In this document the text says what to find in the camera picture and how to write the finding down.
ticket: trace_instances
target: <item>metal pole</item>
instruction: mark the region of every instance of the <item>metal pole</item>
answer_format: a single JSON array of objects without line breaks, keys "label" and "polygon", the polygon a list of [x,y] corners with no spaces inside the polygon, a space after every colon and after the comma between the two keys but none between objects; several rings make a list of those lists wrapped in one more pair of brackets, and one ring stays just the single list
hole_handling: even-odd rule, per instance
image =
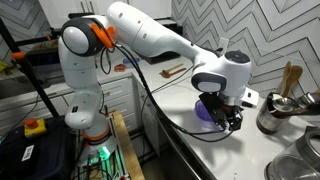
[{"label": "metal pole", "polygon": [[[0,18],[0,34],[4,41],[7,43],[9,49],[11,50],[12,53],[15,52],[21,52],[19,47],[16,45],[15,41],[13,40],[11,34],[9,33],[7,27],[3,23],[2,19]],[[38,94],[40,95],[42,101],[45,103],[49,111],[51,112],[53,117],[58,117],[59,114],[53,104],[51,103],[49,97],[47,96],[46,92],[43,90],[41,87],[38,79],[33,73],[33,69],[29,62],[23,58],[20,60],[16,60],[17,63],[21,65],[22,70],[24,71],[25,75],[28,77],[29,81],[32,83]]]}]

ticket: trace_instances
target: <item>red emergency stop button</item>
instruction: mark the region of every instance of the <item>red emergency stop button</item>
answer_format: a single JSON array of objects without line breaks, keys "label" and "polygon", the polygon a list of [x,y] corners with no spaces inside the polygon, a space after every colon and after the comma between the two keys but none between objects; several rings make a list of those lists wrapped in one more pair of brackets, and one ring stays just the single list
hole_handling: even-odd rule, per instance
[{"label": "red emergency stop button", "polygon": [[27,119],[24,124],[28,126],[30,129],[35,129],[38,127],[38,122],[35,118]]}]

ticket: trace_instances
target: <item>kitchen counter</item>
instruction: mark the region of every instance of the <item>kitchen counter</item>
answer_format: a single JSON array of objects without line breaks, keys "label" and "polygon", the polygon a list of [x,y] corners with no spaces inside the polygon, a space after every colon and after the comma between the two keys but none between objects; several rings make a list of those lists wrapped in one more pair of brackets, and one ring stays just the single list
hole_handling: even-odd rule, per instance
[{"label": "kitchen counter", "polygon": [[[122,59],[122,55],[113,55],[112,67],[121,63]],[[155,65],[149,65],[147,62],[141,61],[140,68],[150,89],[154,90],[179,76],[178,74],[169,79],[164,79],[159,75],[159,72],[180,63],[183,63],[183,67],[187,69],[192,66],[190,60],[179,57]],[[133,69],[127,69],[125,72],[113,72],[112,69],[108,76],[104,75],[100,68],[97,69],[97,77],[100,83],[132,75],[139,80],[139,76]],[[191,71],[167,88],[154,93],[154,98],[165,114],[179,126],[192,132],[208,131],[212,129],[213,125],[201,121],[194,112],[194,104],[199,99],[200,92],[192,87],[190,76]],[[49,96],[56,96],[72,92],[72,89],[62,83],[53,85],[45,91]],[[19,101],[33,102],[35,98],[36,92],[32,92],[3,99],[0,101],[0,109],[8,109]],[[217,179],[264,179],[265,166],[293,141],[303,135],[305,127],[310,124],[299,117],[292,117],[287,126],[281,129],[279,133],[272,136],[264,135],[255,124],[262,102],[263,99],[260,98],[258,108],[246,108],[242,112],[244,120],[241,129],[235,131],[223,141],[206,143],[183,133],[178,134],[182,141],[190,147],[195,158],[200,160],[201,164]],[[217,139],[225,134],[201,137],[210,140]]]}]

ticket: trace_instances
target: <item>floor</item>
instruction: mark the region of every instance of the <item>floor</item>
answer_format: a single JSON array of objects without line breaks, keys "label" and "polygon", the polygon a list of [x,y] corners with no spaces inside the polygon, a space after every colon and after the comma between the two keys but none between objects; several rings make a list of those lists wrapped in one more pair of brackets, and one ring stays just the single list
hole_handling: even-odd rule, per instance
[{"label": "floor", "polygon": [[188,169],[173,150],[167,150],[142,166],[146,180],[193,179]]}]

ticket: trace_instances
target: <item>wall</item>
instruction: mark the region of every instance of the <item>wall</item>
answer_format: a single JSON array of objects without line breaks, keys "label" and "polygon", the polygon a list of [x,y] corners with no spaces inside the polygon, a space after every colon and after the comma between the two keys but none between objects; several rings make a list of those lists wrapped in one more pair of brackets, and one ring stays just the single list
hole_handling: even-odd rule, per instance
[{"label": "wall", "polygon": [[[0,17],[15,41],[50,33],[50,25],[37,0],[0,0]],[[27,52],[33,45],[20,47]],[[9,48],[0,35],[0,60],[10,62]]]},{"label": "wall", "polygon": [[320,87],[319,0],[173,0],[172,17],[184,37],[228,51],[241,50],[252,61],[250,87],[265,97],[281,81],[288,61],[303,67],[293,96]]}]

